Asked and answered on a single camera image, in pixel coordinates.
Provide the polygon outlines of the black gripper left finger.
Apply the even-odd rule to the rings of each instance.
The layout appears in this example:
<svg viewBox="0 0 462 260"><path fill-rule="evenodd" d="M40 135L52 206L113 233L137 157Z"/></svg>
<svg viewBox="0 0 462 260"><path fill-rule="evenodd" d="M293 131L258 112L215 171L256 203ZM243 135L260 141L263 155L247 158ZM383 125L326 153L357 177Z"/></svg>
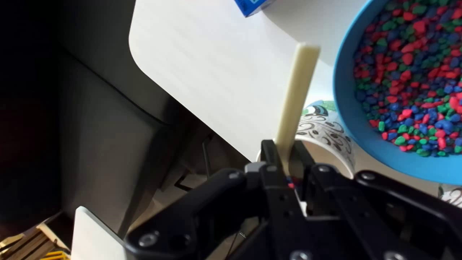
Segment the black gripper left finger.
<svg viewBox="0 0 462 260"><path fill-rule="evenodd" d="M244 170L222 168L126 235L128 260L205 260L245 219L257 226L230 260L295 260L309 252L306 218L273 141Z"/></svg>

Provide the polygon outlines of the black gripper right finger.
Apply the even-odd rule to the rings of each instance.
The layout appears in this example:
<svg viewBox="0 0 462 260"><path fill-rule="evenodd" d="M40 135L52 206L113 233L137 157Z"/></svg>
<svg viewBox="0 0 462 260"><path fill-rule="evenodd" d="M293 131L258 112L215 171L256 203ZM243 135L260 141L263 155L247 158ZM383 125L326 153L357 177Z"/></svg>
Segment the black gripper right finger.
<svg viewBox="0 0 462 260"><path fill-rule="evenodd" d="M300 197L309 220L332 225L341 260L462 260L462 210L374 170L352 179L316 163L302 141Z"/></svg>

